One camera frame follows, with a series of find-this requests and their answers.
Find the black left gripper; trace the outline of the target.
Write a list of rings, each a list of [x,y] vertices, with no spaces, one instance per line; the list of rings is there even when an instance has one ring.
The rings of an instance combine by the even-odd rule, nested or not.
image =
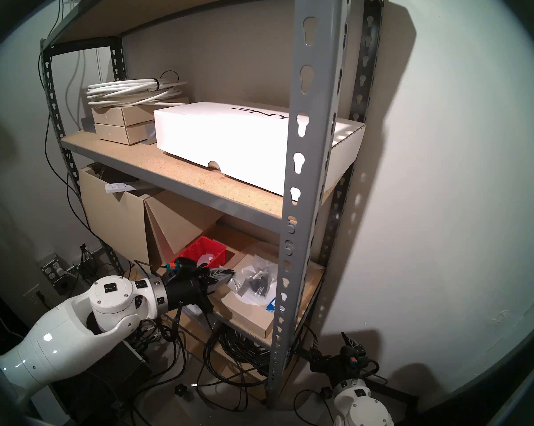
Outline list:
[[[198,266],[189,258],[177,258],[165,273],[167,310],[196,305],[202,312],[213,312],[208,296],[220,285],[219,280],[230,280],[235,271],[226,268]]]

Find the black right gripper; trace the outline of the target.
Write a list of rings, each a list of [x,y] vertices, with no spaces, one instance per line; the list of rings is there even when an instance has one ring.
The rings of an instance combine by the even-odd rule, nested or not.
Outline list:
[[[343,332],[344,343],[340,353],[335,356],[324,356],[319,349],[316,335],[312,335],[311,371],[324,374],[331,383],[341,383],[348,379],[360,378],[364,368],[370,364],[365,351],[357,348],[357,342]]]

